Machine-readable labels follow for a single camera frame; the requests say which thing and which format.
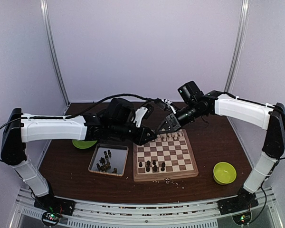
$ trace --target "yellow-green bowl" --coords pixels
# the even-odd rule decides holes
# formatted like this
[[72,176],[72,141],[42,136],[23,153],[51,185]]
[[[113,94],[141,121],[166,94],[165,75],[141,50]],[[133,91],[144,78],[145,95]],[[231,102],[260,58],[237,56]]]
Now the yellow-green bowl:
[[87,149],[92,146],[94,146],[97,143],[97,141],[83,141],[83,140],[74,140],[73,139],[73,145],[78,149]]
[[227,162],[219,162],[213,168],[213,178],[220,185],[230,184],[236,177],[236,169]]

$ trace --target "white wall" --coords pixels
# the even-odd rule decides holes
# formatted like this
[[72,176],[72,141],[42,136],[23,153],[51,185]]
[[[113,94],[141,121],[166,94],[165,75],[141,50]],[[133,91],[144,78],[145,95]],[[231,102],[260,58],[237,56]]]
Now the white wall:
[[[0,1],[0,126],[15,107],[32,114],[62,114],[65,108],[39,0]],[[44,143],[28,143],[27,152],[34,163]],[[0,163],[0,228],[7,226],[20,185],[15,171]]]
[[[285,105],[285,0],[252,1],[232,93],[262,103]],[[233,122],[255,164],[266,132],[248,123]],[[276,167],[267,185],[273,186],[285,218],[285,161]]]
[[97,101],[117,93],[181,101],[194,80],[223,90],[241,0],[48,1],[68,97]]

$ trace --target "metal frame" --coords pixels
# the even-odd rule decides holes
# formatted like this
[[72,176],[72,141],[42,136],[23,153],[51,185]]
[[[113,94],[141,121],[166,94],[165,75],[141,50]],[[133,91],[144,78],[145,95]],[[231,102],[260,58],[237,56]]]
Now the metal frame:
[[[282,228],[278,205],[272,189],[267,188],[265,191],[274,226]],[[263,192],[259,190],[256,197],[259,206],[253,209],[262,208],[265,201]],[[59,224],[71,228],[217,228],[217,219],[231,216],[231,214],[220,215],[218,200],[166,204],[112,204],[75,200],[73,216],[64,216]],[[30,196],[30,190],[21,188],[9,227],[18,228],[22,215],[40,219],[44,211],[35,208],[33,204],[34,200]]]
[[224,89],[225,92],[231,91],[238,70],[239,56],[244,45],[244,39],[247,29],[249,5],[250,5],[250,0],[242,0],[242,10],[238,24],[237,39],[234,47],[234,52],[232,56],[227,82]]
[[47,3],[48,3],[47,0],[40,0],[42,16],[43,16],[44,25],[46,27],[46,32],[47,32],[47,41],[48,41],[49,49],[51,52],[51,59],[52,59],[54,71],[55,71],[55,74],[58,80],[59,88],[61,90],[61,93],[62,93],[62,96],[63,96],[63,99],[66,105],[69,105],[70,101],[67,97],[67,91],[63,83],[63,79],[62,79],[59,64],[58,64],[58,59],[57,59],[57,54],[55,50],[53,34],[52,34],[52,29],[51,29],[49,14],[48,14],[48,4]]

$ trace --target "bowl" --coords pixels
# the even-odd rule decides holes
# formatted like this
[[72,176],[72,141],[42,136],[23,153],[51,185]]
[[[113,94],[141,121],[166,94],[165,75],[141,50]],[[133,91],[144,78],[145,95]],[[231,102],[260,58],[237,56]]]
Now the bowl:
[[83,140],[73,140],[73,145],[78,149],[88,149],[92,146],[94,146],[97,141],[83,141]]
[[236,177],[236,169],[227,162],[219,162],[213,168],[213,178],[220,185],[231,184]]

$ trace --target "table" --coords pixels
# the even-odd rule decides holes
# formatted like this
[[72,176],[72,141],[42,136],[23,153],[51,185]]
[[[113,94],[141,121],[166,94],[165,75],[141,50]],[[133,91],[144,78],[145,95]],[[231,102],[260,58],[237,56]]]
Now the table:
[[[68,114],[75,114],[91,104],[71,104]],[[100,104],[93,112],[107,107]],[[144,125],[155,129],[167,112],[155,107],[153,114]],[[130,141],[120,144],[129,147],[124,176],[116,177],[91,173],[88,166],[95,147],[79,150],[71,140],[53,140],[40,167],[41,174],[50,181],[54,193],[60,197],[77,200],[91,200],[110,203],[171,203],[235,195],[251,172],[248,159],[234,133],[228,119],[222,116],[205,117],[209,125],[197,119],[188,124],[187,130],[194,152],[199,175],[194,178],[179,179],[178,185],[164,181],[133,181],[133,144]],[[218,162],[229,162],[237,170],[234,183],[220,186],[213,180],[213,167]]]

